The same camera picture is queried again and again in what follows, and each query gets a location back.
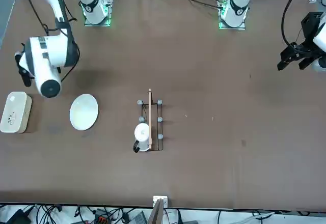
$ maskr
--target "wooden stick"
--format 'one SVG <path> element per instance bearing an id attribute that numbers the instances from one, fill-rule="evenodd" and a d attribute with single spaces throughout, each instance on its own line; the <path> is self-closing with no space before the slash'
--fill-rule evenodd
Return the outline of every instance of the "wooden stick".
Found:
<path id="1" fill-rule="evenodd" d="M 152 149 L 152 91 L 151 89 L 148 89 L 148 126 L 149 126 L 148 148 Z"/>

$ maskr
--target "white ceramic plate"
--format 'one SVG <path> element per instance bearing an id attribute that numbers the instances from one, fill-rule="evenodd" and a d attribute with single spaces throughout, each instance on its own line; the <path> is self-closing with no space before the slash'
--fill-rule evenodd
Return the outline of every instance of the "white ceramic plate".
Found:
<path id="1" fill-rule="evenodd" d="M 90 94 L 82 94 L 75 99 L 70 108 L 71 125 L 80 131 L 89 129 L 98 116 L 98 104 Z"/>

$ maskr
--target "table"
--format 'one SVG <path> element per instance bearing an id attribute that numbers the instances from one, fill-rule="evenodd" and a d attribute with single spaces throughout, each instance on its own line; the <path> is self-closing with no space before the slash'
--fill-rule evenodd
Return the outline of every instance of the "table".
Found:
<path id="1" fill-rule="evenodd" d="M 54 26 L 49 5 L 32 1 Z M 81 58 L 61 95 L 45 99 L 15 66 L 20 43 L 44 35 L 27 0 L 16 0 L 0 107 L 11 91 L 26 91 L 33 107 L 26 133 L 0 134 L 1 201 L 151 206 L 167 195 L 170 207 L 325 211 L 326 76 L 296 64 L 277 71 L 287 1 L 252 0 L 247 30 L 235 31 L 187 0 L 115 0 L 110 28 L 84 27 L 78 0 L 66 0 Z M 293 1 L 290 41 L 311 10 Z M 149 88 L 164 103 L 164 150 L 136 154 L 137 100 Z M 69 108 L 83 93 L 100 112 L 81 132 Z"/>

